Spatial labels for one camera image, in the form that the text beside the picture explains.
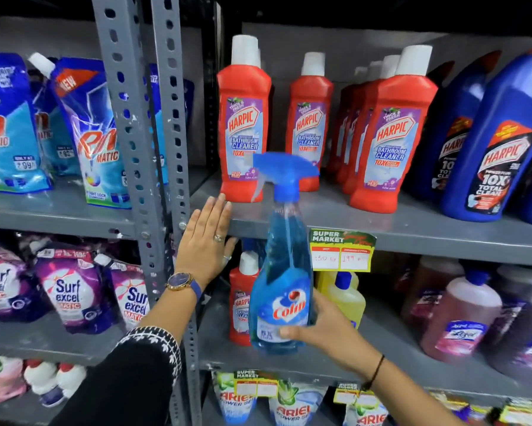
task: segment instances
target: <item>black thread bracelet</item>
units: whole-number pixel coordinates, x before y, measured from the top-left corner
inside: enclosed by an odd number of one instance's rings
[[[380,370],[380,366],[383,364],[384,361],[384,354],[380,358],[380,362],[378,362],[378,366],[376,367],[375,373],[373,374],[373,377],[370,379],[370,381],[367,381],[361,386],[361,391],[369,391],[370,387],[372,386],[372,383],[375,381],[376,376],[378,375],[378,371]]]

